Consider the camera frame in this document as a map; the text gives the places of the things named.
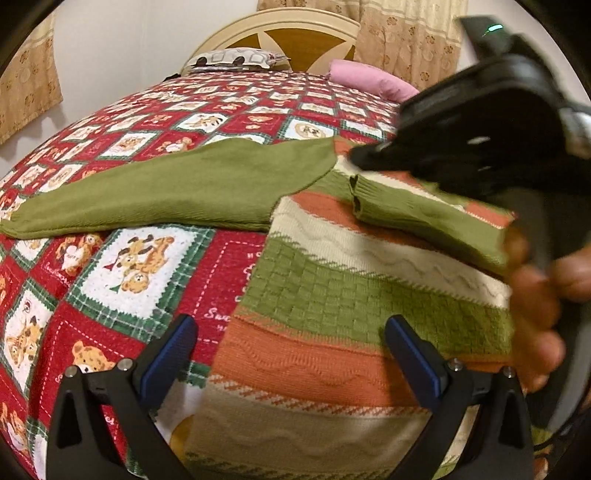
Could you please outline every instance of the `wooden headboard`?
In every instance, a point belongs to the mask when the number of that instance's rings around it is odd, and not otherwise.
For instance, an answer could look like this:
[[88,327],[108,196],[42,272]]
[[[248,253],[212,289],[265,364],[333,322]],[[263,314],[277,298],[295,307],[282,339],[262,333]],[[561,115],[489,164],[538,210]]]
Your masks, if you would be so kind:
[[352,60],[359,23],[324,10],[284,7],[248,15],[214,33],[199,53],[231,47],[254,47],[283,52],[295,72],[324,75],[334,59]]

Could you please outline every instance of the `metal bolt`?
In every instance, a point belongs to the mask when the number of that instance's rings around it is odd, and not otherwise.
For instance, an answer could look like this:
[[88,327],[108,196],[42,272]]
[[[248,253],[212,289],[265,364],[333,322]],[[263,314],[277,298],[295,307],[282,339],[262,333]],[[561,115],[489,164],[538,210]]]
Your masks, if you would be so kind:
[[513,378],[515,376],[515,369],[513,367],[503,367],[503,375],[507,378]]
[[119,360],[119,363],[117,363],[117,368],[119,370],[122,370],[123,372],[127,372],[127,370],[129,370],[133,366],[134,361],[131,358],[124,358],[122,360]]
[[73,376],[75,376],[78,373],[78,367],[75,365],[71,365],[68,368],[66,368],[66,371],[64,372],[64,375],[68,378],[72,378]]
[[462,368],[464,368],[464,363],[457,358],[452,358],[449,362],[447,362],[447,366],[454,372],[459,372]]

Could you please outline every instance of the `hand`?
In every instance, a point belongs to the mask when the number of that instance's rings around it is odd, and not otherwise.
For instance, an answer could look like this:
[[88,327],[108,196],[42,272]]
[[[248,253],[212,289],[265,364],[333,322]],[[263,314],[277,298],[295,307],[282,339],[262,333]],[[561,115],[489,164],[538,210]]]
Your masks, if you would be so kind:
[[525,263],[528,243],[517,227],[507,229],[503,248],[508,256],[506,282],[512,289],[513,362],[523,386],[535,391],[564,359],[564,342],[552,330],[560,316],[560,299],[591,300],[591,245],[560,258],[548,273]]

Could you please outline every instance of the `curtain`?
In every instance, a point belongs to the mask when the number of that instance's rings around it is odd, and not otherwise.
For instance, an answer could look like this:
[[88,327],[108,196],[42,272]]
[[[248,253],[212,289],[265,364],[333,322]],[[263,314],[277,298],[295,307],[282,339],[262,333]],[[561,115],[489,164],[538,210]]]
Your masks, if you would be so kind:
[[0,78],[0,145],[63,100],[53,56],[55,14],[25,40]]
[[455,73],[467,0],[259,0],[258,9],[310,7],[361,24],[355,60],[423,90]]

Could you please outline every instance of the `wall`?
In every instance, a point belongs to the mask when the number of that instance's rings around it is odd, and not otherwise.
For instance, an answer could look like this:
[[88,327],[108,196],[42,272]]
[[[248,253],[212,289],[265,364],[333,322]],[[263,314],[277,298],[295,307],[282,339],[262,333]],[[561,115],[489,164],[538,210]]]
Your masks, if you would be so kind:
[[72,122],[178,71],[209,35],[255,10],[256,0],[65,0],[54,38],[64,101],[0,147],[0,177]]
[[[549,33],[514,0],[469,0],[468,15],[494,15],[513,33],[523,34],[549,63],[562,90],[573,100],[591,105],[583,85]],[[458,70],[475,62],[470,45],[464,43]]]

